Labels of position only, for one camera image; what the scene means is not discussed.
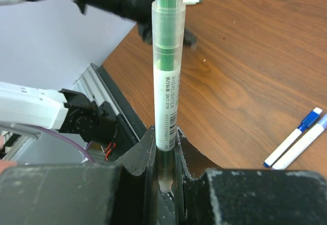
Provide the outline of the white marker with purple ink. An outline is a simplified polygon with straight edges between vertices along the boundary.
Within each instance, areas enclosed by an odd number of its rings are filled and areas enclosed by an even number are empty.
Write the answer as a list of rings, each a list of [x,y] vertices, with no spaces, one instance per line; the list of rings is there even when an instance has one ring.
[[[273,170],[285,170],[295,161],[311,143],[314,142],[326,129],[326,114],[307,131],[275,164]]]

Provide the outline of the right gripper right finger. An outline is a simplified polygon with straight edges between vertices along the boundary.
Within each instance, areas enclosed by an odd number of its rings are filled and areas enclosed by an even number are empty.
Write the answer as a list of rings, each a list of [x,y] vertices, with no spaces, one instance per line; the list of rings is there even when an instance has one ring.
[[[182,131],[175,157],[177,224],[326,224],[326,179],[315,171],[222,168]]]

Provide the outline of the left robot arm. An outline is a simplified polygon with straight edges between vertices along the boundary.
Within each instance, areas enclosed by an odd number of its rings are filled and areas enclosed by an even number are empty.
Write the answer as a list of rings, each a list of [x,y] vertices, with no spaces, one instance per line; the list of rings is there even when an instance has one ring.
[[[1,0],[14,5],[40,0]],[[137,22],[139,35],[153,47],[155,136],[160,149],[175,142],[178,92],[184,45],[196,42],[186,31],[183,0],[74,0],[81,12],[93,6]],[[85,95],[69,90],[42,90],[1,83],[1,121],[61,133],[79,134],[85,142],[109,143],[112,121]]]

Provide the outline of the white marker black tip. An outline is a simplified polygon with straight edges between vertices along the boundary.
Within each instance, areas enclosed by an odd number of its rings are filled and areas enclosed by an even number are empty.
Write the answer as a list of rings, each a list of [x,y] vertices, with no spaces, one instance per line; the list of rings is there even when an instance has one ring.
[[[296,128],[264,161],[265,168],[271,167],[279,157],[292,145],[292,143],[306,130],[306,128]]]

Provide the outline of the dark blue pen cap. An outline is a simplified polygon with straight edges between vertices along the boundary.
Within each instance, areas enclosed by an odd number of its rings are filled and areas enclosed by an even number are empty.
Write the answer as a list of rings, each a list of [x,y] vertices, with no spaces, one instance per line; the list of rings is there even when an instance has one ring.
[[[299,124],[297,129],[299,129],[301,132],[304,132],[308,128],[310,128],[319,118],[322,113],[321,108],[314,108]]]

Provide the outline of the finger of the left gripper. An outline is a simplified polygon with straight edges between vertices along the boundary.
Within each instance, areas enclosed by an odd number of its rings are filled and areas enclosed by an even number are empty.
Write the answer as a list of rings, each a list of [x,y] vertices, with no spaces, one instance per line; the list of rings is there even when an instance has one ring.
[[[197,47],[197,38],[188,29],[184,29],[183,46],[190,47],[191,49],[196,49]]]

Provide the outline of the thin green white pen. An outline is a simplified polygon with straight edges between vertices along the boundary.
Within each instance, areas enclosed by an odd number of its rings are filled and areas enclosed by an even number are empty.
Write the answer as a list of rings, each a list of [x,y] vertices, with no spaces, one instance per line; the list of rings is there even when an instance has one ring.
[[[155,0],[152,4],[155,143],[158,183],[171,191],[177,135],[179,83],[185,24],[183,0]]]

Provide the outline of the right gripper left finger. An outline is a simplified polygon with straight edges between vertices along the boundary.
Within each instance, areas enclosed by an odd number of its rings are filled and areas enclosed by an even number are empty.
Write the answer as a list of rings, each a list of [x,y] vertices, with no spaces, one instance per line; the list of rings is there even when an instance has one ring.
[[[154,127],[113,163],[7,168],[1,224],[156,224]]]

